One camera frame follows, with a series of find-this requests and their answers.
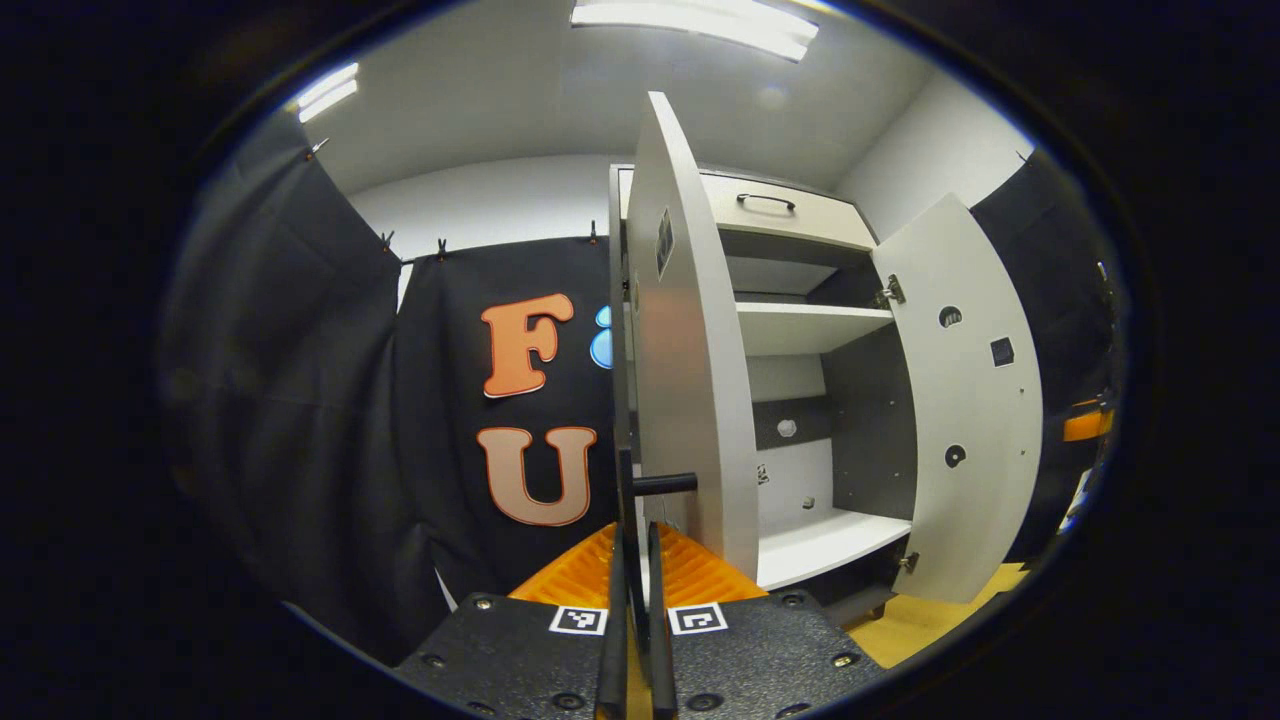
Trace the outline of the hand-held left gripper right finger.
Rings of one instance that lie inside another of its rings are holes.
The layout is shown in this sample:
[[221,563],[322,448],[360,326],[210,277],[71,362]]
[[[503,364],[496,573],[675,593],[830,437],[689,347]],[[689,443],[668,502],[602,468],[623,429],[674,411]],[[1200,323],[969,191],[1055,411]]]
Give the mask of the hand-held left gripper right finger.
[[805,591],[769,594],[658,521],[648,560],[654,719],[809,719],[886,673]]

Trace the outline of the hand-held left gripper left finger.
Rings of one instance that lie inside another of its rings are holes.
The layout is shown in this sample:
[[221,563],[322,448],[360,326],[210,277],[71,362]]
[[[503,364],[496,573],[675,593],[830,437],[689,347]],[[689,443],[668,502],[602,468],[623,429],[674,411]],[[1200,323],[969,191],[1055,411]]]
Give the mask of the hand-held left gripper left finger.
[[623,719],[627,601],[612,523],[511,594],[472,593],[396,667],[477,719]]

